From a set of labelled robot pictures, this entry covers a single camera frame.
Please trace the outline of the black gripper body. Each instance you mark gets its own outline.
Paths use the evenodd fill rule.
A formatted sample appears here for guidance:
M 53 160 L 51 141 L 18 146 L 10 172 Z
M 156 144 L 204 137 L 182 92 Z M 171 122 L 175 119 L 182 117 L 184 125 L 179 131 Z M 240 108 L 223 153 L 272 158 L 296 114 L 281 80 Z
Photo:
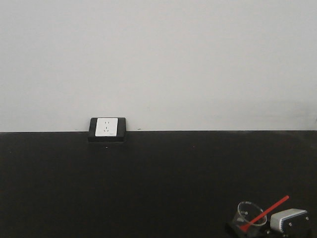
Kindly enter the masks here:
M 230 235 L 231 238 L 312 238 L 313 231 L 311 229 L 310 221 L 309 227 L 303 231 L 283 234 L 275 232 L 270 228 L 270 224 L 266 223 L 260 228 L 249 228 L 246 232 L 240 230 L 238 225 L 234 225 L 232 222 L 229 222 L 225 226 L 226 232 Z

